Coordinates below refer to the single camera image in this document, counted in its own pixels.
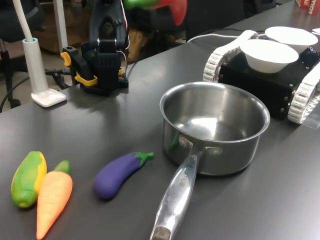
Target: white lamp base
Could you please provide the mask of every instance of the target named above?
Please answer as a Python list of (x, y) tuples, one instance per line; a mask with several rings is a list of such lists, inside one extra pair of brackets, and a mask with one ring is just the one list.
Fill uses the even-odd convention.
[(34, 102), (44, 108), (51, 107), (67, 99), (66, 95), (51, 88), (44, 91), (33, 91), (31, 97)]

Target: toy carrot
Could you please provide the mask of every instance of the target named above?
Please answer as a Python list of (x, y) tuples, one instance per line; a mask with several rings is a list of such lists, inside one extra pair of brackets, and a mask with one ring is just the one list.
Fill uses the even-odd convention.
[(42, 239), (65, 208), (72, 191), (69, 161), (45, 175), (38, 196), (36, 239)]

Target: red box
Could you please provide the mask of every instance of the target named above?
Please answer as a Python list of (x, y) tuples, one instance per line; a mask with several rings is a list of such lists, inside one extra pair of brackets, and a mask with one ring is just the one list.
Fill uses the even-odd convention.
[(295, 1), (299, 5), (300, 8), (309, 8), (309, 1), (310, 0), (295, 0)]
[(309, 11), (308, 14), (315, 16), (318, 14), (320, 7), (320, 0), (309, 0)]

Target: gray table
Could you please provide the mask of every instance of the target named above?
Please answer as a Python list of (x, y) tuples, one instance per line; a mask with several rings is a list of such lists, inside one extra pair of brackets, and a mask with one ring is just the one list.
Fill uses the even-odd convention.
[[(308, 24), (302, 25), (303, 19)], [(233, 27), (309, 30), (320, 26), (318, 22), (287, 3)], [(173, 86), (202, 80), (209, 55), (227, 42), (199, 39), (139, 62), (129, 91), (112, 97), (71, 87), (64, 91), (67, 103), (49, 109), (32, 103), (0, 114), (0, 238), (36, 237), (37, 210), (15, 207), (10, 185), (23, 158), (38, 150), (49, 171), (69, 160), (74, 185), (46, 240), (149, 239), (160, 200), (177, 169), (162, 152), (160, 98)], [(318, 114), (319, 108), (311, 116), (316, 123)], [(252, 164), (242, 174), (197, 178), (175, 239), (318, 240), (319, 139), (316, 129), (272, 119)], [(139, 151), (154, 151), (156, 157), (123, 185), (115, 199), (97, 199), (93, 182), (99, 170), (117, 157)]]

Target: green object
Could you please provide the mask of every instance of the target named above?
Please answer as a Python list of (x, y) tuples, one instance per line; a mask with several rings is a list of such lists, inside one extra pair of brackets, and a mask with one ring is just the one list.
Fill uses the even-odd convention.
[(70, 175), (70, 163), (67, 160), (64, 160), (62, 162), (60, 162), (55, 169), (53, 170), (53, 172), (62, 172), (65, 174)]
[(150, 9), (155, 6), (160, 0), (124, 0), (126, 9), (141, 8)]
[(153, 159), (155, 157), (155, 153), (154, 152), (149, 152), (149, 153), (137, 152), (135, 157), (137, 159), (141, 159), (141, 163), (140, 163), (140, 168), (141, 168), (145, 164), (148, 158)]
[(176, 133), (172, 139), (169, 149), (175, 150), (179, 146), (179, 133)]
[(31, 151), (16, 170), (11, 183), (11, 196), (20, 208), (32, 206), (38, 199), (41, 183), (47, 174), (47, 163), (39, 151)]

